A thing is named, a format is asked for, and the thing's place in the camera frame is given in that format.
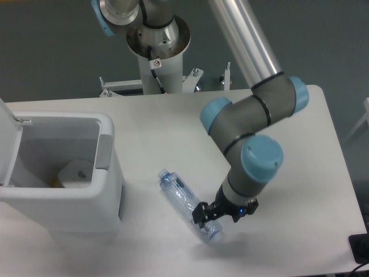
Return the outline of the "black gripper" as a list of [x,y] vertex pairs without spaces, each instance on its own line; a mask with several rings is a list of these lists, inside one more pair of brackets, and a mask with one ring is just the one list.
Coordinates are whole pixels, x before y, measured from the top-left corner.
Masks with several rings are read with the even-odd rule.
[[237,223],[246,215],[253,215],[258,206],[257,199],[247,200],[245,204],[241,205],[232,203],[226,198],[223,186],[220,186],[215,201],[211,205],[207,202],[198,203],[192,212],[192,216],[194,223],[199,225],[199,228],[204,228],[206,223],[225,215],[231,216],[233,222]]

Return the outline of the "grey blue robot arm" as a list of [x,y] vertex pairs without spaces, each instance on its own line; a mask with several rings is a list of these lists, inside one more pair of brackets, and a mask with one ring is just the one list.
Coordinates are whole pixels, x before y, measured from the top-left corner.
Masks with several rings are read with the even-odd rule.
[[[175,14],[174,1],[93,1],[104,33],[125,32],[137,56],[144,94],[183,92],[187,24]],[[192,216],[203,228],[229,215],[237,222],[258,207],[257,196],[283,161],[279,144],[259,132],[307,106],[308,89],[281,69],[248,1],[210,1],[221,31],[251,88],[251,96],[233,103],[209,102],[200,120],[231,168],[211,204],[201,202]]]

